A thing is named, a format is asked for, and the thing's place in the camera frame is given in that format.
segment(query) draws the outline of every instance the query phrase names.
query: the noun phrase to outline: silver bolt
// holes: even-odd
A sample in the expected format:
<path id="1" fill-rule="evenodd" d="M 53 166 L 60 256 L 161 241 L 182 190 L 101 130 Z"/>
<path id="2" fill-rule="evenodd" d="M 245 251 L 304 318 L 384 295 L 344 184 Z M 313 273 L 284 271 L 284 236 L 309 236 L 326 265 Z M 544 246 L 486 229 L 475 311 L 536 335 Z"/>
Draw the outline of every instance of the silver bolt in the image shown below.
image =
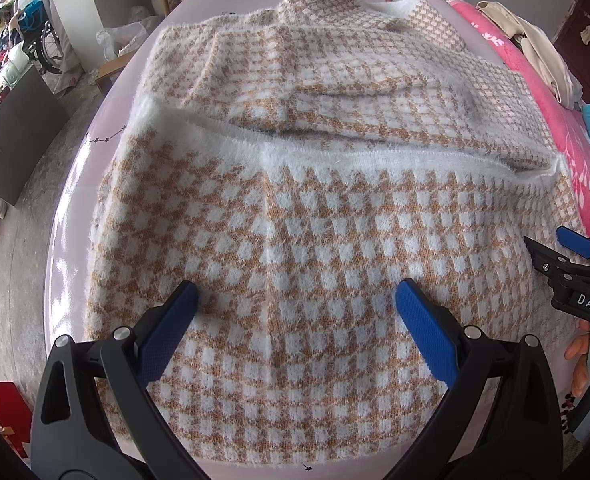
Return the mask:
<path id="1" fill-rule="evenodd" d="M 482 336 L 482 331 L 474 325 L 468 325 L 464 329 L 464 335 L 469 339 L 479 339 Z"/>
<path id="2" fill-rule="evenodd" d="M 126 339 L 128 336 L 131 335 L 131 329 L 127 326 L 121 326 L 120 328 L 116 328 L 113 332 L 113 338 L 121 341 L 122 339 Z"/>
<path id="3" fill-rule="evenodd" d="M 524 342 L 532 348 L 537 348 L 539 346 L 539 339 L 537 339 L 537 337 L 535 337 L 533 334 L 528 334 L 524 338 Z"/>
<path id="4" fill-rule="evenodd" d="M 62 348 L 63 346 L 66 346 L 67 344 L 69 344 L 69 336 L 67 336 L 67 335 L 61 335 L 55 340 L 55 346 L 57 348 Z"/>

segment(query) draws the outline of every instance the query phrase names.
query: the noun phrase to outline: white plastic bag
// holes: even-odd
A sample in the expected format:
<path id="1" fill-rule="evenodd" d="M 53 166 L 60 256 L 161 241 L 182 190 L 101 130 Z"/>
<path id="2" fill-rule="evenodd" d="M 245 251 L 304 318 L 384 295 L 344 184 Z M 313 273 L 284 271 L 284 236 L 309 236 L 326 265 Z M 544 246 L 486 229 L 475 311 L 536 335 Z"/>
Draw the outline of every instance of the white plastic bag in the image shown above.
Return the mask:
<path id="1" fill-rule="evenodd" d="M 158 16 L 151 16 L 142 6 L 131 8 L 129 23 L 123 27 L 103 28 L 98 31 L 98 44 L 104 49 L 104 59 L 110 61 L 118 56 L 137 50 L 160 23 Z"/>

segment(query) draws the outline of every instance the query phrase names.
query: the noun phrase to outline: blue gripper pad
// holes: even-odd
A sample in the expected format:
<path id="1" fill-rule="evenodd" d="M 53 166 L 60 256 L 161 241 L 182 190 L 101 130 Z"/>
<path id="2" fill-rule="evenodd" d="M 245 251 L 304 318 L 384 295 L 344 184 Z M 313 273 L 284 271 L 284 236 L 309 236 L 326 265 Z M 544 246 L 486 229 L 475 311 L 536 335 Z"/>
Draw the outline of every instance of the blue gripper pad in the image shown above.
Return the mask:
<path id="1" fill-rule="evenodd" d="M 138 349 L 137 379 L 143 388 L 162 377 L 177 345 L 195 317 L 197 300 L 197 287 L 194 283 L 188 283 Z"/>
<path id="2" fill-rule="evenodd" d="M 408 282 L 401 282 L 395 305 L 433 377 L 451 388 L 459 373 L 456 348 L 424 304 L 424 298 Z"/>
<path id="3" fill-rule="evenodd" d="M 566 249 L 570 249 L 579 256 L 590 260 L 590 238 L 586 238 L 562 225 L 557 228 L 557 241 Z"/>

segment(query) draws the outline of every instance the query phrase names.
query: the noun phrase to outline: beige cloth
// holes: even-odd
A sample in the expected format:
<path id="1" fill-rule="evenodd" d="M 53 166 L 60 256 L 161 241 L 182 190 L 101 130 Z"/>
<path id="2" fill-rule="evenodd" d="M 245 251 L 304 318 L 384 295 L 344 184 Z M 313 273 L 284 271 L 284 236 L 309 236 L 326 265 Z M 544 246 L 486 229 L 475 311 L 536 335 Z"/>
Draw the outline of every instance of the beige cloth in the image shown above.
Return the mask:
<path id="1" fill-rule="evenodd" d="M 573 110 L 575 102 L 582 97 L 582 85 L 568 70 L 562 56 L 550 43 L 546 33 L 510 12 L 499 2 L 479 2 L 477 8 L 493 20 L 509 38 L 515 34 L 525 36 L 520 42 L 524 56 L 561 105 Z"/>
<path id="2" fill-rule="evenodd" d="M 534 332 L 550 351 L 575 330 L 522 238 L 582 229 L 564 156 L 523 78 L 446 48 L 456 32 L 417 4 L 400 21 L 284 0 L 167 28 L 151 51 L 94 213 L 85 329 L 197 284 L 149 387 L 196 458 L 308 463 L 412 439 L 445 386 L 395 311 L 405 277 L 496 338 Z"/>

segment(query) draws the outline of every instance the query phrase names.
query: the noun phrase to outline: concrete floor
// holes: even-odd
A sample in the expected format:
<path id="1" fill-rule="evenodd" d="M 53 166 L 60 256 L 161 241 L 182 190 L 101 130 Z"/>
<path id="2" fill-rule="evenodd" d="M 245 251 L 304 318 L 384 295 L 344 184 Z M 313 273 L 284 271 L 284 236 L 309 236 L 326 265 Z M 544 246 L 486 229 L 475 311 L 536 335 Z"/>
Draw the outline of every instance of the concrete floor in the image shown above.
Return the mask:
<path id="1" fill-rule="evenodd" d="M 89 77 L 60 98 L 70 119 L 37 164 L 15 207 L 0 220 L 0 380 L 31 406 L 46 362 L 44 273 L 51 222 L 73 158 L 102 96 Z"/>

